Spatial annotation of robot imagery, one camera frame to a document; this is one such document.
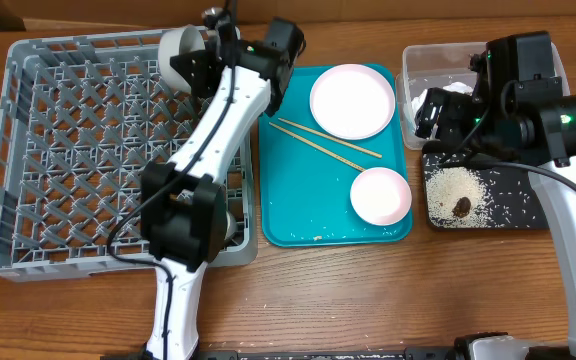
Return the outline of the white napkin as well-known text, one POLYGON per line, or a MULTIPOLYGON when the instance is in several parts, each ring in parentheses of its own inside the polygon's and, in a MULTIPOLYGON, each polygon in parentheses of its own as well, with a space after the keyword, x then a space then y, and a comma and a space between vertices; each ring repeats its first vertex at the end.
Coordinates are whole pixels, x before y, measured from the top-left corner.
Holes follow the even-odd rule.
POLYGON ((415 125, 433 127, 442 117, 456 116, 472 104, 472 86, 453 82, 424 90, 412 101, 415 125))

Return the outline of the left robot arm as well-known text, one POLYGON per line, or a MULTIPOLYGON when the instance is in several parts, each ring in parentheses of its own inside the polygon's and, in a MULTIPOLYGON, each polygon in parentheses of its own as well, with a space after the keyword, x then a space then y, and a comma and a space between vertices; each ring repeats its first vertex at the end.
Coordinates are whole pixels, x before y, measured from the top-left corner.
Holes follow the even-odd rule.
POLYGON ((207 32, 188 25, 160 40, 163 81, 211 102, 184 144, 142 172, 141 235, 157 279, 146 344, 151 359, 195 354, 203 276, 235 231, 225 200, 228 168, 257 118, 279 109, 304 47, 303 32, 281 18, 271 21, 261 41, 239 39, 230 23, 207 32))

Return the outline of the grey bowl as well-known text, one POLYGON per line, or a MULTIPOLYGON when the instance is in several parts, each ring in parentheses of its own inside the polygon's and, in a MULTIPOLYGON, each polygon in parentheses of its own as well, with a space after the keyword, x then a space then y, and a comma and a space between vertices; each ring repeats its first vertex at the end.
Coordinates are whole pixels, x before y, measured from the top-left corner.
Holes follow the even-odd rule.
POLYGON ((173 90, 200 95, 207 73, 207 52, 199 29, 184 26, 164 33, 158 49, 163 81, 173 90))

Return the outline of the pink bowl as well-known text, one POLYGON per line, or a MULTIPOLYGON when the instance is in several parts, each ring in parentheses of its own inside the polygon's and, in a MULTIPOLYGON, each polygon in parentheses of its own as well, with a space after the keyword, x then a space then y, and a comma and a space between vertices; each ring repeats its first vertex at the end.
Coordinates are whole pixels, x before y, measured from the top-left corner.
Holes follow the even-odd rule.
POLYGON ((356 214, 365 222, 389 226, 409 213, 412 192, 407 180, 398 172, 373 167, 355 178, 350 189, 350 201, 356 214))

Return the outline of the small white cup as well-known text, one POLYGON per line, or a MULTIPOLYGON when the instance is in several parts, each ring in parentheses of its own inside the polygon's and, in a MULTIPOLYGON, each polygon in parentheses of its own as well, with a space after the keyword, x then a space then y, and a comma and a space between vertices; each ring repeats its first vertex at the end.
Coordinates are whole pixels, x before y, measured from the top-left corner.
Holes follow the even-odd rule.
POLYGON ((235 236, 238 230, 238 224, 235 217, 229 212, 226 212, 226 234, 224 239, 224 244, 228 245, 235 236))

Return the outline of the brown food scrap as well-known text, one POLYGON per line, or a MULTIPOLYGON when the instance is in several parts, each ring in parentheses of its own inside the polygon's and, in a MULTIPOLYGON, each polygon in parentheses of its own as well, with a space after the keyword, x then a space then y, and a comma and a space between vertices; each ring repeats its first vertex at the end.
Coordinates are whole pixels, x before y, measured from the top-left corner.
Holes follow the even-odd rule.
POLYGON ((472 203, 468 197, 461 197, 457 200, 452 213, 457 218, 464 218, 469 215, 472 203))

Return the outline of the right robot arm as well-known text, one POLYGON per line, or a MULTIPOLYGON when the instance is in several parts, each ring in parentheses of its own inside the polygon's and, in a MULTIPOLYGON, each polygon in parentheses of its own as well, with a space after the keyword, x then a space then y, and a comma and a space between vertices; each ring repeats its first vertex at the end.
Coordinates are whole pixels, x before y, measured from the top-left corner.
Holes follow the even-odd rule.
POLYGON ((503 332, 456 338, 449 359, 576 359, 576 95, 564 92, 546 31, 487 42, 472 94, 428 90, 415 134, 442 146, 442 168, 525 172, 555 245, 568 307, 564 345, 503 332))

